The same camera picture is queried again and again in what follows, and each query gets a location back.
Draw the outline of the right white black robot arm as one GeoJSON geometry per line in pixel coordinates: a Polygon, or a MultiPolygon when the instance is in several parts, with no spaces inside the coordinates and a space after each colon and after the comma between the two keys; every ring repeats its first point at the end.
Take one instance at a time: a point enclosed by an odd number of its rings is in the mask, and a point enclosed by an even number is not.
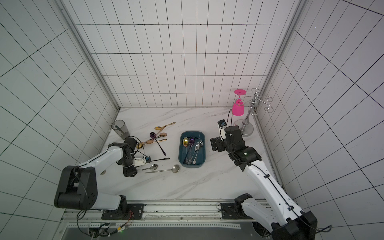
{"type": "Polygon", "coordinates": [[[250,194],[235,199],[239,215],[260,224],[274,240],[313,240],[317,219],[304,212],[268,171],[262,157],[243,140],[238,126],[219,128],[220,136],[211,139],[213,151],[227,151],[229,158],[256,184],[270,207],[259,204],[250,194]]]}

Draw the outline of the large silver spoon front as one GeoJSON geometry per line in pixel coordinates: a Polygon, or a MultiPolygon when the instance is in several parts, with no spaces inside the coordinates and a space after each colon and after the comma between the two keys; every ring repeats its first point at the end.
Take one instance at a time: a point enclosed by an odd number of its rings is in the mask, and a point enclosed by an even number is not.
{"type": "Polygon", "coordinates": [[[172,166],[171,169],[166,169],[166,170],[156,170],[156,171],[151,171],[151,172],[146,172],[146,174],[151,174],[151,173],[162,173],[162,172],[168,172],[171,171],[172,173],[177,173],[180,170],[179,165],[174,165],[172,166]]]}

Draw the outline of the silver plain spoon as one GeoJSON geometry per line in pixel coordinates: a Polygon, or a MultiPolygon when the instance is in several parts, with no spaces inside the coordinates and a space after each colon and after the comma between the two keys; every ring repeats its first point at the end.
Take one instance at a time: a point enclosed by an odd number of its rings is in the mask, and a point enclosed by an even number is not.
{"type": "Polygon", "coordinates": [[[192,156],[191,156],[191,158],[190,158],[190,161],[189,161],[189,164],[190,165],[192,165],[192,164],[194,164],[195,163],[195,157],[194,157],[194,155],[198,152],[198,150],[200,149],[200,147],[201,147],[201,144],[200,143],[198,143],[198,144],[196,144],[195,145],[195,150],[194,150],[194,152],[193,152],[193,154],[192,154],[192,156]]]}

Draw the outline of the small silver spoon front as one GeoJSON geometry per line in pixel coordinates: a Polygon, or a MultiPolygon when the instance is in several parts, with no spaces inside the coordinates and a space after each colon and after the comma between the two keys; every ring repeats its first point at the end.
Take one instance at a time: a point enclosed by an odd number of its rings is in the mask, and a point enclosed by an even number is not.
{"type": "Polygon", "coordinates": [[[145,170],[150,170],[150,171],[154,171],[158,168],[158,165],[157,164],[153,164],[151,165],[149,168],[145,168],[145,169],[142,169],[142,171],[145,171],[145,170]]]}

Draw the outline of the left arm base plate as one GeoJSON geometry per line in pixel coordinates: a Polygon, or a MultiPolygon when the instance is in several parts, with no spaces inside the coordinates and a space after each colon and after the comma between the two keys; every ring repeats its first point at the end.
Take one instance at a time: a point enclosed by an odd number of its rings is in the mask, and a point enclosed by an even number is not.
{"type": "Polygon", "coordinates": [[[126,204],[116,210],[103,211],[102,220],[141,220],[144,211],[144,204],[126,204]]]}

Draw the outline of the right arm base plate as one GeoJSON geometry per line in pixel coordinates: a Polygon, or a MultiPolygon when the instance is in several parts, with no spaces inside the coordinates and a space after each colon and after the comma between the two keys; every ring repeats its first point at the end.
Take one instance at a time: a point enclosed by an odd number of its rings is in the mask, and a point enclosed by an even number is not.
{"type": "Polygon", "coordinates": [[[222,213],[223,220],[249,220],[251,219],[245,215],[242,206],[238,203],[218,204],[218,210],[222,213]]]}

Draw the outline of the teal plastic storage box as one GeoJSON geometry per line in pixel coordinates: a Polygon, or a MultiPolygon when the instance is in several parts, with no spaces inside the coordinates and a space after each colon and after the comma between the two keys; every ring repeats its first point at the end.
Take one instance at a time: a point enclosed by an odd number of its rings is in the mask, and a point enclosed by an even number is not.
{"type": "Polygon", "coordinates": [[[199,131],[186,131],[183,132],[180,136],[180,144],[179,144],[179,163],[186,168],[200,168],[206,161],[206,137],[202,132],[199,131]],[[185,155],[186,155],[186,148],[183,146],[183,139],[184,137],[194,137],[195,143],[192,145],[192,148],[190,150],[187,163],[183,164],[185,155]],[[198,143],[199,140],[203,141],[203,148],[199,150],[198,156],[197,156],[197,162],[195,165],[190,165],[189,161],[190,158],[195,150],[195,145],[198,143]]]}

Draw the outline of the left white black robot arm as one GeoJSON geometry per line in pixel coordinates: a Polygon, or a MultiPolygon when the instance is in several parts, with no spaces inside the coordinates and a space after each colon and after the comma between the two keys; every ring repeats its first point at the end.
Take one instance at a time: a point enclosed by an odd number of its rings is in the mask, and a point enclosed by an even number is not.
{"type": "Polygon", "coordinates": [[[135,158],[138,141],[127,137],[122,143],[111,143],[92,159],[62,170],[54,206],[61,209],[116,211],[126,208],[126,197],[104,194],[98,191],[97,176],[113,164],[123,168],[124,177],[134,177],[137,167],[147,164],[151,158],[143,155],[135,158]]]}

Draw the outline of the rose gold spoon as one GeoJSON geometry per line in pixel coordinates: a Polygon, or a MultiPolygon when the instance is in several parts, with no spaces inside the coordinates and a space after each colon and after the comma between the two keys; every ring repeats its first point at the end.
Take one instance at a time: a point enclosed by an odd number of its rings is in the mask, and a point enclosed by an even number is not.
{"type": "Polygon", "coordinates": [[[167,136],[167,133],[159,133],[155,134],[154,132],[150,133],[150,140],[147,140],[145,143],[146,144],[152,144],[153,142],[158,141],[158,139],[165,138],[167,136]]]}

